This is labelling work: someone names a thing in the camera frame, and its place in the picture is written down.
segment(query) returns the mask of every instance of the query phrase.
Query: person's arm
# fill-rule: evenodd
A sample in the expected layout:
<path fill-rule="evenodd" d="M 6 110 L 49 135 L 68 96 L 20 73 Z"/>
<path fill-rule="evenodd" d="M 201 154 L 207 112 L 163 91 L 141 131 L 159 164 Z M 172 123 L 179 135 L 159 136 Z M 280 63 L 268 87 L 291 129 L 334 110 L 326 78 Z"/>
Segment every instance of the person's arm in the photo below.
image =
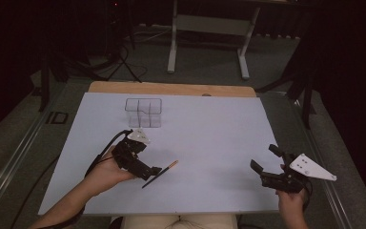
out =
<path fill-rule="evenodd" d="M 103 159 L 112 156 L 111 147 Z M 134 176 L 118 168 L 111 158 L 98 163 L 94 169 L 72 190 L 63 196 L 51 209 L 36 221 L 29 229 L 52 226 L 74 217 L 93 197 L 112 188 L 117 183 L 134 178 Z"/>
<path fill-rule="evenodd" d="M 291 194 L 277 190 L 276 193 L 279 198 L 278 209 L 287 227 L 289 229 L 308 229 L 302 209 L 305 190 Z"/>

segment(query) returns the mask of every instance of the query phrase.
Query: white triangular marker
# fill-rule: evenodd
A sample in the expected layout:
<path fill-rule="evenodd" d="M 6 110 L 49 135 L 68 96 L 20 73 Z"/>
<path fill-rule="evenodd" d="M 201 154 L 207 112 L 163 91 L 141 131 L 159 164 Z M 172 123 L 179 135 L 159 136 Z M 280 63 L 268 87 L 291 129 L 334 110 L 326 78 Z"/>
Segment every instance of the white triangular marker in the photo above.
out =
<path fill-rule="evenodd" d="M 316 164 L 313 160 L 305 156 L 304 154 L 297 157 L 293 163 L 290 164 L 290 168 L 299 172 L 306 177 L 315 177 L 329 180 L 337 180 L 335 175 L 332 175 L 327 170 Z"/>
<path fill-rule="evenodd" d="M 127 136 L 128 139 L 139 141 L 145 144 L 150 144 L 150 140 L 147 138 L 147 136 L 144 133 L 144 130 L 142 128 L 138 128 L 134 130 L 131 134 Z"/>

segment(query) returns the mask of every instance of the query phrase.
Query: wire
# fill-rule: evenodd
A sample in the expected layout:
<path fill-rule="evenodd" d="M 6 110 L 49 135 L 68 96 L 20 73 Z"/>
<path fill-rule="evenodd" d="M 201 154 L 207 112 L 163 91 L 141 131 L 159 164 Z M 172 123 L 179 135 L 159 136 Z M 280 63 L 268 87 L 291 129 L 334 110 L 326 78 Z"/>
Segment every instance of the wire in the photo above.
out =
<path fill-rule="evenodd" d="M 127 48 L 125 48 L 126 50 L 126 56 L 124 57 L 124 59 L 127 59 L 127 57 L 129 56 L 129 51 Z M 123 62 L 121 63 L 117 63 L 116 61 L 114 61 L 116 58 L 115 57 L 111 57 L 111 60 L 103 63 L 103 64 L 99 64 L 99 65 L 103 65 L 101 69 L 103 69 L 105 67 L 105 65 L 108 65 L 110 66 L 108 63 L 114 63 L 113 66 L 107 68 L 106 70 L 100 72 L 100 73 L 96 73 L 96 74 L 101 74 L 101 73 L 106 73 L 108 71 L 110 71 L 112 68 L 116 67 L 114 71 L 112 71 L 108 76 L 104 77 L 106 80 L 110 80 L 112 78 L 112 76 L 121 68 L 121 66 L 123 65 Z M 69 65 L 67 64 L 67 62 L 64 63 L 65 65 L 67 65 L 68 67 L 72 68 L 72 65 Z M 90 70 L 94 70 L 94 69 L 99 69 L 100 67 L 95 67 L 95 66 L 92 66 L 92 67 L 89 67 L 89 66 L 84 66 L 85 68 L 88 68 Z"/>
<path fill-rule="evenodd" d="M 132 67 L 136 67 L 136 68 L 141 68 L 144 70 L 143 73 L 137 75 L 136 77 L 140 78 L 142 75 L 146 74 L 148 72 L 148 68 L 147 67 L 144 67 L 144 66 L 139 66 L 139 65 L 134 65 L 134 64 L 129 64 L 127 63 L 129 66 L 132 66 Z"/>
<path fill-rule="evenodd" d="M 306 197 L 307 199 L 304 201 L 304 204 L 302 206 L 302 210 L 305 211 L 307 209 L 309 203 L 310 203 L 311 196 L 312 196 L 312 193 L 314 191 L 314 186 L 313 186 L 313 184 L 312 184 L 312 182 L 310 180 L 307 183 L 303 184 L 303 186 L 304 186 L 304 189 L 305 189 L 305 191 L 307 193 L 307 197 Z"/>
<path fill-rule="evenodd" d="M 47 167 L 46 169 L 43 171 L 43 173 L 40 175 L 40 177 L 38 177 L 38 179 L 34 182 L 34 184 L 32 185 L 30 191 L 28 192 L 28 194 L 26 195 L 25 200 L 23 200 L 22 206 L 20 206 L 19 211 L 16 214 L 16 217 L 14 217 L 13 222 L 11 223 L 10 228 L 12 229 L 14 227 L 14 225 L 16 224 L 16 221 L 19 219 L 20 214 L 23 211 L 23 208 L 26 205 L 26 202 L 28 201 L 29 197 L 31 196 L 32 191 L 34 190 L 35 186 L 37 186 L 38 182 L 40 181 L 40 179 L 43 177 L 43 175 L 49 170 L 49 168 L 55 163 L 56 160 L 58 160 L 59 156 L 57 156 Z"/>
<path fill-rule="evenodd" d="M 124 45 L 121 45 L 121 47 L 123 47 L 125 50 L 126 50 L 126 52 L 128 52 L 129 50 L 127 49 L 127 47 L 126 46 L 124 46 Z M 138 81 L 138 82 L 140 82 L 140 83 L 142 83 L 142 81 L 134 74 L 134 72 L 132 71 L 132 69 L 130 68 L 130 66 L 129 66 L 129 64 L 127 64 L 127 62 L 126 62 L 126 59 L 125 58 L 123 58 L 120 54 L 119 54 L 119 57 L 120 57 L 120 59 L 121 59 L 121 61 L 123 62 L 123 64 L 126 66 L 126 68 L 128 69 L 128 71 L 130 72 L 130 74 L 132 75 L 132 77 L 136 80 L 136 81 Z M 117 71 L 119 69 L 119 67 L 111 74 L 111 76 Z"/>
<path fill-rule="evenodd" d="M 126 57 L 124 57 L 124 59 L 127 59 L 127 57 L 129 57 L 129 49 L 127 49 L 126 46 L 121 45 L 122 48 L 124 48 L 124 50 L 126 51 Z M 123 65 L 123 62 L 119 63 L 119 65 L 117 66 L 117 68 L 112 71 L 112 73 L 109 75 L 108 79 L 112 78 L 112 76 L 121 68 L 121 66 Z"/>
<path fill-rule="evenodd" d="M 91 163 L 91 165 L 89 166 L 88 170 L 85 173 L 85 177 L 91 172 L 91 170 L 93 170 L 93 168 L 100 162 L 101 158 L 103 157 L 103 155 L 109 150 L 109 148 L 112 146 L 112 144 L 115 142 L 116 139 L 118 139 L 121 135 L 127 135 L 129 133 L 131 133 L 132 131 L 127 131 L 124 130 L 120 133 L 118 133 L 117 135 L 115 135 L 112 140 L 109 142 L 109 144 L 103 149 L 102 153 L 100 153 L 100 155 L 96 156 L 96 158 L 94 159 L 94 161 Z"/>
<path fill-rule="evenodd" d="M 99 161 L 97 162 L 97 164 L 102 163 L 103 161 L 106 161 L 106 160 L 108 160 L 108 159 L 112 159 L 113 157 L 114 157 L 114 156 L 107 157 L 107 158 L 105 158 L 105 159 L 99 160 Z"/>

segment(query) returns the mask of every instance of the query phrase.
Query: white table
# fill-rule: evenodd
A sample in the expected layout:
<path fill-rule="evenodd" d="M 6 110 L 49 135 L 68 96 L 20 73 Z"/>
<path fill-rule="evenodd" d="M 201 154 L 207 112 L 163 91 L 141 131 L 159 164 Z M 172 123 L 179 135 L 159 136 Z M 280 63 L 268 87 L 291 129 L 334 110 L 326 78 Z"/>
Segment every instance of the white table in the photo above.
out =
<path fill-rule="evenodd" d="M 254 159 L 267 172 L 281 172 L 282 160 L 268 150 L 275 138 L 258 98 L 88 93 L 73 121 L 39 214 L 83 178 L 115 134 L 129 129 L 124 105 L 127 98 L 134 97 L 161 98 L 163 104 L 162 127 L 144 129 L 152 142 L 139 154 L 140 160 L 162 168 L 177 159 L 179 162 L 145 189 L 141 189 L 143 179 L 118 184 L 91 199 L 85 214 L 277 211 L 275 191 L 262 187 L 258 174 L 249 166 Z"/>

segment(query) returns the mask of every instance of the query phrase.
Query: beige pants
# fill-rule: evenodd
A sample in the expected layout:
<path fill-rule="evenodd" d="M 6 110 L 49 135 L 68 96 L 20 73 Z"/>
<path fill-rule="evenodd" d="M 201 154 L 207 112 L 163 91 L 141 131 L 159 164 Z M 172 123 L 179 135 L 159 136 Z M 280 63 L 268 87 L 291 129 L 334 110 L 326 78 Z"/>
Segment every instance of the beige pants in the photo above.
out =
<path fill-rule="evenodd" d="M 124 217 L 122 229 L 237 229 L 230 214 Z"/>

